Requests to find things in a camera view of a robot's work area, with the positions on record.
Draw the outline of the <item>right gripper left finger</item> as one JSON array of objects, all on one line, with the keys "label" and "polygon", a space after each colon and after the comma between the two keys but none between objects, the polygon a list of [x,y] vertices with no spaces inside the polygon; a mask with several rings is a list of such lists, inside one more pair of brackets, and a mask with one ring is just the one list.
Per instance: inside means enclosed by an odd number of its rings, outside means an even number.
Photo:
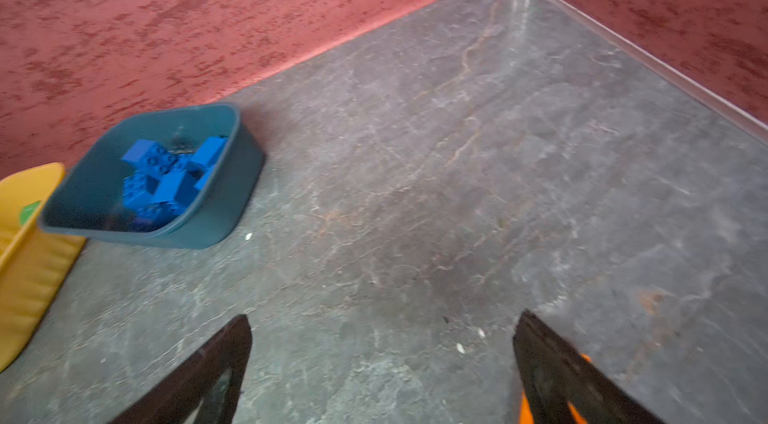
[{"label": "right gripper left finger", "polygon": [[230,423],[252,348],[248,318],[239,314],[114,423]]}]

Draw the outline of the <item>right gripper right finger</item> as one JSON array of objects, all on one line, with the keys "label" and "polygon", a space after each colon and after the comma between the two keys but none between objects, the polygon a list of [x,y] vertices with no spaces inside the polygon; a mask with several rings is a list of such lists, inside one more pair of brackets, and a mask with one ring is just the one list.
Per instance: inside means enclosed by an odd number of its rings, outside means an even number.
[{"label": "right gripper right finger", "polygon": [[532,311],[521,314],[512,342],[520,378],[536,367],[553,369],[566,382],[563,393],[588,424],[661,421]]}]

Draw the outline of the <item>green hollow lego brick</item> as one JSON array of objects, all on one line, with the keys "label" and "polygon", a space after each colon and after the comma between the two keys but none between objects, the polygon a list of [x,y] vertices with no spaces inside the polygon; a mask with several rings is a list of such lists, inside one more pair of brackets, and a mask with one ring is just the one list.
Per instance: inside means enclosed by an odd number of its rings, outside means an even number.
[{"label": "green hollow lego brick", "polygon": [[26,204],[19,214],[20,225],[24,226],[28,222],[32,222],[38,216],[41,206],[42,202],[40,200]]}]

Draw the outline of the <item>blue long lego brick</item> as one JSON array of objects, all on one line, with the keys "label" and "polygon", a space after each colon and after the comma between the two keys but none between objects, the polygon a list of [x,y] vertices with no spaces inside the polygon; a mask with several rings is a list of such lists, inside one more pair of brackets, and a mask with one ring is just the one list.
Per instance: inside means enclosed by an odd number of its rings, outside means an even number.
[{"label": "blue long lego brick", "polygon": [[136,211],[130,229],[134,232],[152,232],[166,226],[174,218],[175,215],[167,207],[145,206]]}]

